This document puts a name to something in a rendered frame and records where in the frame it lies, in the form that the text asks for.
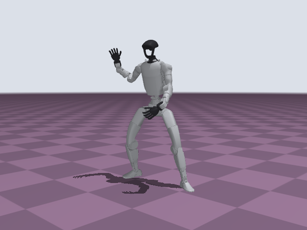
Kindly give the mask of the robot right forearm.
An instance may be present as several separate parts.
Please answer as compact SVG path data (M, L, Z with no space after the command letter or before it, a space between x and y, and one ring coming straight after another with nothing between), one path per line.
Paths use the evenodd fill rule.
M124 78L128 77L128 75L131 74L130 72L123 69L120 66L120 63L116 63L115 66L116 66L116 72L119 73L120 75L122 75Z

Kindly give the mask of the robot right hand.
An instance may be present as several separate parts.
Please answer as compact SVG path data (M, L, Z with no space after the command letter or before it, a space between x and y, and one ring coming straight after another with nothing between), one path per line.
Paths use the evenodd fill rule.
M114 48L113 48L114 49ZM116 50L117 50L117 52L116 52ZM111 54L111 57L112 57L112 59L114 60L114 65L116 64L116 63L120 63L120 66L121 66L121 62L120 62L120 55L121 55L121 51L120 51L120 54L118 53L118 49L116 48L116 50L114 49L114 52L113 52L113 50L111 49L111 51L112 51L112 53L111 53L111 51L109 50L109 52L110 52L110 54Z

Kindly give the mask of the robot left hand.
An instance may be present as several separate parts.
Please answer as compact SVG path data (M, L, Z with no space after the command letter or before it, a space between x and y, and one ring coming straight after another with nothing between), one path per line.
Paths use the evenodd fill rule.
M159 110L162 111L163 109L161 109L159 107L159 105L161 105L163 102L160 102L157 104L157 106L153 106L153 107L145 107L145 109L150 109L149 111L146 111L146 112L143 112L143 114L146 114L146 115L143 115L145 116L146 118L148 119L152 119L154 116L156 116L158 113L159 113ZM149 116L148 116L149 115Z

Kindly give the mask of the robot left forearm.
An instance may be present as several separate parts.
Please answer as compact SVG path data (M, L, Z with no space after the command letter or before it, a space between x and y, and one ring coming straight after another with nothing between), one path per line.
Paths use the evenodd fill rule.
M168 86L168 90L164 91L164 93L163 93L163 97L161 99L161 102L163 102L163 103L161 105L159 105L159 107L161 109L165 109L166 108L166 106L168 104L168 101L169 101L169 99L172 96L172 93L173 93L173 87L172 87L172 85L169 85Z

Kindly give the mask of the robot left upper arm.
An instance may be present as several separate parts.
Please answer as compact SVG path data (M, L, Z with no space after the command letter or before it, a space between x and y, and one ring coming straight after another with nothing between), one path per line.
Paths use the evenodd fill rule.
M172 66L166 63L161 63L161 71L164 73L165 86L163 92L168 90L168 86L172 85Z

